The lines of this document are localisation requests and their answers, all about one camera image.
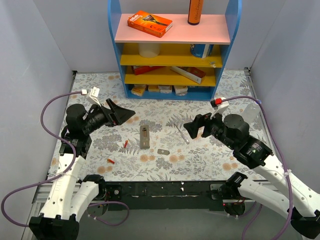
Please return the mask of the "thin metal screwdriver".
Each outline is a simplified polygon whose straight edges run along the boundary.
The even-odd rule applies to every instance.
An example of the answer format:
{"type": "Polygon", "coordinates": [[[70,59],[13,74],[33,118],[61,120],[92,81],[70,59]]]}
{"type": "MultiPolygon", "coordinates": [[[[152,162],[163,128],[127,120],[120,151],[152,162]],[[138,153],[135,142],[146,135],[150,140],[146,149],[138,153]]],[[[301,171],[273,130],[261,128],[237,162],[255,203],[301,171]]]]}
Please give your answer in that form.
{"type": "Polygon", "coordinates": [[[190,143],[190,141],[187,139],[187,137],[183,134],[183,132],[180,130],[180,128],[175,123],[173,125],[177,128],[177,130],[180,133],[182,139],[188,145],[190,143]]]}

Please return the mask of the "grey remote control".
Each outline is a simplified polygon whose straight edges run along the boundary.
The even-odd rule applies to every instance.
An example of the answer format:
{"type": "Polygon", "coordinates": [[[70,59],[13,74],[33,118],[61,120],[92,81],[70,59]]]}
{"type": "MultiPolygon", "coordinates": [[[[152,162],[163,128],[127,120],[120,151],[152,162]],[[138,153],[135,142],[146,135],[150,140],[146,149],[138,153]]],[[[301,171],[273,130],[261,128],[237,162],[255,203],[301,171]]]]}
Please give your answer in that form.
{"type": "Polygon", "coordinates": [[[150,128],[148,125],[140,126],[140,148],[142,150],[150,148],[150,128]]]}

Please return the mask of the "red yellow battery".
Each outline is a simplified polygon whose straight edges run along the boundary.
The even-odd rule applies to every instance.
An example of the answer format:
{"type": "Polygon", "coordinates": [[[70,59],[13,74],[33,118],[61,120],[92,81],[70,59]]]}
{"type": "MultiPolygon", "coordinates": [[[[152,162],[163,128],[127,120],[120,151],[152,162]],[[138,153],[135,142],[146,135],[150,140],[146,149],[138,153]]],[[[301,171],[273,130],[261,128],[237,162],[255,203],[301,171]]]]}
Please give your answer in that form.
{"type": "Polygon", "coordinates": [[[124,148],[124,149],[127,147],[128,142],[129,142],[128,140],[125,141],[125,143],[124,143],[124,145],[123,145],[123,148],[124,148]]]}
{"type": "Polygon", "coordinates": [[[109,158],[107,159],[107,161],[108,161],[109,163],[113,164],[113,165],[115,164],[115,162],[114,162],[113,160],[109,159],[109,158]]]}

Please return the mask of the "grey battery cover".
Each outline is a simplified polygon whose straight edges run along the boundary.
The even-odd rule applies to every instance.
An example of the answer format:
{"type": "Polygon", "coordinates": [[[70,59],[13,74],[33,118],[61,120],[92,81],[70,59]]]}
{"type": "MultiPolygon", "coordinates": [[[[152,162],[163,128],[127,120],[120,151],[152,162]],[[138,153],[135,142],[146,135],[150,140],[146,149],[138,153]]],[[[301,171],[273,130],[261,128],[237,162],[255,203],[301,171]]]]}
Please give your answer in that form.
{"type": "Polygon", "coordinates": [[[170,154],[170,151],[169,150],[165,150],[165,149],[158,149],[157,153],[160,154],[160,155],[168,156],[170,154]]]}

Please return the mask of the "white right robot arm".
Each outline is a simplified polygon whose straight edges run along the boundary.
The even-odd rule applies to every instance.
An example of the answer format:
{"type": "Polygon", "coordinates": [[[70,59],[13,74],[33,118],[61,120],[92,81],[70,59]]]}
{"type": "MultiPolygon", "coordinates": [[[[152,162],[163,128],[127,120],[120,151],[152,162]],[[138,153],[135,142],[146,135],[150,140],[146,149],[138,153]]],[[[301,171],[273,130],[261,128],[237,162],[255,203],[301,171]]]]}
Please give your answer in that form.
{"type": "Polygon", "coordinates": [[[183,126],[192,139],[197,137],[199,128],[204,128],[202,137],[215,137],[233,151],[240,163],[277,188],[277,192],[272,193],[247,179],[233,181],[226,186],[230,198],[237,199],[242,195],[279,211],[289,217],[291,226],[298,233],[308,239],[315,239],[320,234],[319,193],[285,170],[272,150],[249,134],[249,124],[240,115],[198,114],[183,126]]]}

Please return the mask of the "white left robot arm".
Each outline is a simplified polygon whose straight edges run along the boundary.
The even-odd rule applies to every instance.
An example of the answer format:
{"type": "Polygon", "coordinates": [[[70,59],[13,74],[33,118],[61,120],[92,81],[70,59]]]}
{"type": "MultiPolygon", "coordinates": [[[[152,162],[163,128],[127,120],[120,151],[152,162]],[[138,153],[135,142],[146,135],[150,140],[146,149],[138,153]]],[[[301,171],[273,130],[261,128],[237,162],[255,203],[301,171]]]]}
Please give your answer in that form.
{"type": "Polygon", "coordinates": [[[29,228],[38,240],[75,240],[79,221],[91,201],[106,196],[104,177],[98,174],[87,175],[74,193],[92,143],[90,134],[102,126],[120,126],[135,115],[135,111],[120,107],[109,98],[106,103],[108,107],[93,104],[89,110],[77,103],[66,110],[59,168],[43,208],[29,221],[29,228]]]}

